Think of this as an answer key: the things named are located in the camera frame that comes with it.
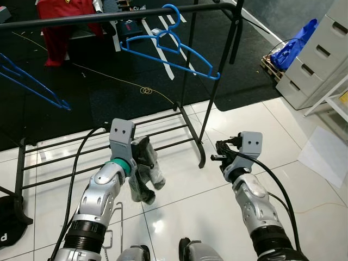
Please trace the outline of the grey green garment white lining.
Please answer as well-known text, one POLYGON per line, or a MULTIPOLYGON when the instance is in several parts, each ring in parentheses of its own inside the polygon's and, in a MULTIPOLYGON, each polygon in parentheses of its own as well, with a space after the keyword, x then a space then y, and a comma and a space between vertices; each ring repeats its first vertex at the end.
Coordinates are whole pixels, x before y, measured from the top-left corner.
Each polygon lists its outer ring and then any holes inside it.
MULTIPOLYGON (((150 139, 149 136, 141 136, 136 139, 150 139)), ((153 168, 136 164, 136 172, 129 178, 130 194, 134 202, 144 202, 152 204, 155 199, 155 192, 151 190, 147 183, 152 183, 156 190, 160 190, 166 184, 158 164, 158 154, 153 147, 153 168)))

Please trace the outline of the grey wire hanger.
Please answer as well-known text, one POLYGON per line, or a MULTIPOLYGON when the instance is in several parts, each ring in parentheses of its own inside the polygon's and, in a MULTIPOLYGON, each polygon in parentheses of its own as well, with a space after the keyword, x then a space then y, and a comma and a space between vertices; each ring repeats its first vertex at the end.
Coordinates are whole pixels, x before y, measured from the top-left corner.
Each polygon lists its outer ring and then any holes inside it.
MULTIPOLYGON (((120 219, 119 221, 116 223, 117 225, 120 226, 120 231, 117 235, 120 236, 120 240, 119 240, 119 243, 117 244, 117 246, 119 246, 119 250, 120 251, 123 251, 124 249, 124 246, 123 246, 123 231, 124 231, 124 224, 123 224, 123 203, 122 202, 117 202, 115 204, 115 207, 114 207, 114 214, 115 212, 119 211, 120 212, 120 219)), ((111 236, 110 237, 110 241, 109 241, 109 245, 108 246, 102 246, 102 250, 103 250, 103 258, 105 261, 110 261, 109 259, 109 253, 111 251, 111 249, 114 248, 114 231, 112 229, 108 229, 107 230, 107 235, 111 236)))

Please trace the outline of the blue plastic hanger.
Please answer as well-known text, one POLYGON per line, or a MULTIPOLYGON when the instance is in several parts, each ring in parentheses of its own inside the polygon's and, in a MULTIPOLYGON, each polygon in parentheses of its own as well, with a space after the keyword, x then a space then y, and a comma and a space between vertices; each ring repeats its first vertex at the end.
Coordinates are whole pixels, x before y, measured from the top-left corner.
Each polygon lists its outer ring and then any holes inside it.
POLYGON ((179 39, 178 35, 174 30, 181 25, 182 21, 182 15, 179 12, 179 9, 172 5, 171 3, 167 3, 166 5, 163 6, 164 8, 169 8, 174 10, 176 13, 176 20, 172 20, 172 24, 168 24, 167 28, 165 30, 159 30, 157 33, 147 33, 147 35, 141 35, 141 36, 135 36, 132 38, 127 38, 125 41, 120 42, 120 49, 125 52, 129 52, 130 54, 138 55, 139 57, 142 57, 144 59, 149 59, 153 60, 156 62, 159 62, 164 65, 164 68, 169 76, 173 76, 172 73, 172 68, 177 68, 180 70, 183 70, 185 72, 189 72, 195 76, 201 76, 205 79, 210 79, 210 80, 219 80, 220 79, 220 73, 214 73, 212 71, 212 65, 211 63, 202 55, 199 54, 199 52, 196 52, 196 50, 191 49, 191 47, 185 45, 184 43, 181 42, 179 39), (168 48, 166 46, 163 46, 160 44, 162 38, 164 36, 169 36, 172 39, 172 42, 174 42, 175 47, 168 48), (153 57, 152 55, 147 55, 138 51, 135 51, 131 48, 131 43, 134 41, 139 41, 139 40, 150 40, 154 44, 155 49, 157 50, 158 57, 153 57), (207 66, 208 70, 206 72, 198 72, 194 70, 194 68, 191 65, 187 66, 181 66, 177 65, 175 63, 169 62, 166 59, 166 56, 164 55, 165 52, 169 52, 171 54, 181 54, 185 55, 185 52, 189 52, 189 54, 193 54, 195 57, 198 57, 199 59, 202 60, 202 62, 207 66))
POLYGON ((36 95, 43 100, 60 109, 71 111, 71 106, 49 89, 45 84, 35 79, 31 74, 18 67, 12 60, 0 53, 0 77, 19 85, 23 89, 36 95))

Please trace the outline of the wooden pallet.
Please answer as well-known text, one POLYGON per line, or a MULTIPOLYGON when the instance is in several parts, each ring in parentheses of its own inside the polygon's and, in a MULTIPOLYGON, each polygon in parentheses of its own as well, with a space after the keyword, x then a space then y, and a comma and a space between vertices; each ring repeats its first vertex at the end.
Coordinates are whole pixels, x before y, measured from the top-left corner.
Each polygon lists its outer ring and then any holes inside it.
POLYGON ((279 70, 270 60, 271 55, 264 55, 261 59, 261 67, 263 70, 268 73, 268 75, 271 77, 271 79, 274 80, 276 84, 280 82, 280 80, 283 78, 283 75, 285 72, 279 70))

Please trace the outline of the white paper sheet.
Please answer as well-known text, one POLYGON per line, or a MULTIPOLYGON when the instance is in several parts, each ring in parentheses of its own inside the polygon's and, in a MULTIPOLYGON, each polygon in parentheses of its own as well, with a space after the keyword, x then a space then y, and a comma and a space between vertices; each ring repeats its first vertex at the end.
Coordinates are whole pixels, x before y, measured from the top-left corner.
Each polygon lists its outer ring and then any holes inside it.
POLYGON ((298 160, 340 189, 348 174, 348 147, 339 137, 316 127, 298 160))

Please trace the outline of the robot right leg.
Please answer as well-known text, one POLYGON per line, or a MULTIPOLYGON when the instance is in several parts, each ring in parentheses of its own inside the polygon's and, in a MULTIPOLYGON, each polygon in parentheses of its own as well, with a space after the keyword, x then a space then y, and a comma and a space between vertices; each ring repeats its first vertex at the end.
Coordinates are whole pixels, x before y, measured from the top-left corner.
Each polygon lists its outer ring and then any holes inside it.
POLYGON ((179 261, 223 261, 219 253, 199 240, 184 237, 178 245, 179 261))

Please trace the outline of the robot leg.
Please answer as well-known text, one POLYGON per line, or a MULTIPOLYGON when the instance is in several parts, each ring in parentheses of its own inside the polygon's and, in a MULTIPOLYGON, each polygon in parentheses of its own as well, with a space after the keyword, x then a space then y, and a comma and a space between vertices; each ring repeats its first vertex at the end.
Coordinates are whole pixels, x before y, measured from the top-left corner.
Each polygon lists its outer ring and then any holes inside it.
POLYGON ((151 261, 146 245, 133 245, 122 251, 116 261, 151 261))
POLYGON ((179 261, 223 261, 219 253, 199 240, 184 237, 178 245, 179 261))

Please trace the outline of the robot left leg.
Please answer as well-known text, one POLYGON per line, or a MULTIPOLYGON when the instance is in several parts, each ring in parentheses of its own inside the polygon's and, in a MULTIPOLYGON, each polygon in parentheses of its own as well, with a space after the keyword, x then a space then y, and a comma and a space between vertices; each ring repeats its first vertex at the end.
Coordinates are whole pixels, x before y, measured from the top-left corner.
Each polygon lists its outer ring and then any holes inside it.
POLYGON ((151 261, 146 245, 133 245, 122 251, 116 261, 151 261))

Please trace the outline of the white open shelf rack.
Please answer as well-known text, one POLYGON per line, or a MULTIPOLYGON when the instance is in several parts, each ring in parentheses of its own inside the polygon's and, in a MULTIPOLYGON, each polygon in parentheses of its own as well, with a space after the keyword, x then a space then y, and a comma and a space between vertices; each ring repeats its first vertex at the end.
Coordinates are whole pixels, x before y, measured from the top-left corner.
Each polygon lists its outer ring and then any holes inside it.
POLYGON ((348 75, 339 80, 338 84, 329 90, 313 106, 304 113, 304 117, 313 114, 316 108, 323 103, 328 104, 336 113, 338 113, 346 122, 348 122, 348 105, 341 101, 343 94, 348 92, 348 75))

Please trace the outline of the blue bag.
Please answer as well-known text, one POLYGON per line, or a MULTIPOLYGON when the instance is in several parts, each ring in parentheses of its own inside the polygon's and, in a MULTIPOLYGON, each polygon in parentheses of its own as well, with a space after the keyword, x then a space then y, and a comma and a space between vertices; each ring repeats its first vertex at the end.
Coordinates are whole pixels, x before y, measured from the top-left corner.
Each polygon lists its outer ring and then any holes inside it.
POLYGON ((318 23, 317 19, 311 19, 293 38, 284 41, 285 45, 270 55, 269 60, 271 64, 280 71, 286 71, 291 67, 291 63, 298 57, 315 32, 318 23))

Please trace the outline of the dark blue box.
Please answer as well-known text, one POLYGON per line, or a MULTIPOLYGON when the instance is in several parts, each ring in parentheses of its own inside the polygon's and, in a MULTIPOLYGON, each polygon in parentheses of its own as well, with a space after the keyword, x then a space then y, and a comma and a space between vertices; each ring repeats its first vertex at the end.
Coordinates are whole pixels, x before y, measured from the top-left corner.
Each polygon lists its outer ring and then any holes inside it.
POLYGON ((142 29, 137 21, 121 20, 116 24, 119 37, 131 38, 142 34, 142 29))

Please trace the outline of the black metal clothes rack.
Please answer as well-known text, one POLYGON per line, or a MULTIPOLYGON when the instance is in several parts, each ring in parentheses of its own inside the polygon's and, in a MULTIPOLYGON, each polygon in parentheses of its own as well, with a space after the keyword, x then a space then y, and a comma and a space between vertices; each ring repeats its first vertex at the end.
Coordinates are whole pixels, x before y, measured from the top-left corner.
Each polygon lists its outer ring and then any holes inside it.
MULTIPOLYGON (((75 24, 95 24, 97 22, 104 22, 104 21, 109 22, 109 21, 117 21, 117 20, 129 20, 129 19, 132 20, 132 19, 141 19, 141 18, 145 18, 149 16, 194 13, 192 17, 193 23, 189 30, 189 34, 190 34, 189 40, 192 43, 194 39, 196 13, 204 12, 204 11, 219 10, 224 15, 226 15, 226 17, 228 17, 228 19, 231 21, 231 25, 229 26, 229 34, 226 38, 226 47, 224 47, 223 49, 223 57, 221 58, 220 65, 219 65, 220 72, 222 73, 223 67, 226 61, 228 61, 229 64, 234 63, 237 49, 239 47, 239 37, 241 36, 241 30, 242 30, 241 20, 243 18, 242 11, 244 10, 243 3, 245 2, 245 0, 239 0, 238 3, 215 2, 215 3, 198 4, 198 0, 195 0, 194 2, 195 3, 192 5, 184 5, 183 7, 177 8, 179 13, 176 13, 176 10, 172 10, 171 8, 153 8, 151 10, 147 9, 147 10, 137 10, 137 11, 122 11, 118 13, 79 15, 79 16, 70 16, 70 17, 60 17, 55 19, 30 20, 30 21, 24 21, 24 22, 0 24, 0 33, 14 32, 15 30, 25 29, 25 28, 59 27, 59 26, 67 26, 67 25, 75 25, 75 24), (228 60, 229 49, 232 50, 233 54, 231 54, 228 60)), ((167 146, 157 147, 156 150, 162 150, 165 148, 183 144, 184 142, 193 141, 195 142, 201 157, 198 167, 202 169, 204 165, 206 164, 206 152, 204 151, 204 148, 203 148, 201 136, 199 135, 199 133, 196 132, 195 129, 193 129, 193 125, 191 125, 190 119, 187 113, 185 112, 183 105, 179 102, 177 102, 175 105, 176 105, 176 109, 174 109, 174 111, 178 109, 180 112, 159 117, 158 119, 155 119, 155 120, 166 119, 167 117, 172 117, 174 115, 181 115, 183 119, 185 120, 186 124, 178 126, 176 128, 171 128, 171 129, 158 132, 157 134, 160 134, 163 132, 169 132, 181 127, 187 127, 189 132, 191 132, 192 138, 179 141, 179 142, 174 142, 173 144, 169 144, 167 146)), ((145 123, 150 121, 152 120, 146 120, 140 123, 145 123)), ((43 185, 43 184, 59 181, 60 179, 64 179, 65 177, 71 177, 71 176, 74 176, 75 174, 56 177, 55 179, 49 179, 48 181, 45 181, 45 182, 38 182, 35 184, 24 185, 24 172, 27 171, 28 169, 33 169, 34 167, 42 166, 42 164, 25 167, 24 160, 25 160, 25 154, 27 154, 27 152, 26 152, 26 146, 24 144, 24 139, 20 140, 18 149, 19 149, 19 155, 17 157, 15 189, 14 191, 10 191, 9 189, 6 189, 0 186, 0 191, 8 195, 7 197, 3 197, 3 198, 9 197, 11 199, 11 202, 12 202, 11 210, 8 207, 5 207, 5 208, 0 207, 0 214, 9 214, 13 218, 17 219, 20 223, 31 225, 33 224, 33 219, 26 216, 24 212, 23 190, 36 187, 38 185, 43 185)))

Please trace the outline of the red garment yellow emblem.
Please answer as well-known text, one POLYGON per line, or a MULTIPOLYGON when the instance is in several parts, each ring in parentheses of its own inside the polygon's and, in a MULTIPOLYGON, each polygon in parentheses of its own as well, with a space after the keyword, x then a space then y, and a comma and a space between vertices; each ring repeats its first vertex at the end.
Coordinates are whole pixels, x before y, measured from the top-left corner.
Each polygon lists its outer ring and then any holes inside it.
MULTIPOLYGON (((54 19, 103 12, 102 0, 38 0, 36 8, 40 19, 54 19)), ((45 67, 62 66, 74 27, 44 27, 41 31, 49 54, 45 67)))

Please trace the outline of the black Petronas bag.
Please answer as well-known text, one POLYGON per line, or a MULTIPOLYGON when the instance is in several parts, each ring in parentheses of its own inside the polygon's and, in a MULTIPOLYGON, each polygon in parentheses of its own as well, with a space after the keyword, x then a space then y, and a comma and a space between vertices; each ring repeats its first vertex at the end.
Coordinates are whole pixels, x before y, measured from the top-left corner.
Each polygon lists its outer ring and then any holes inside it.
POLYGON ((14 203, 12 196, 0 198, 0 248, 17 244, 29 225, 24 212, 17 212, 14 203))

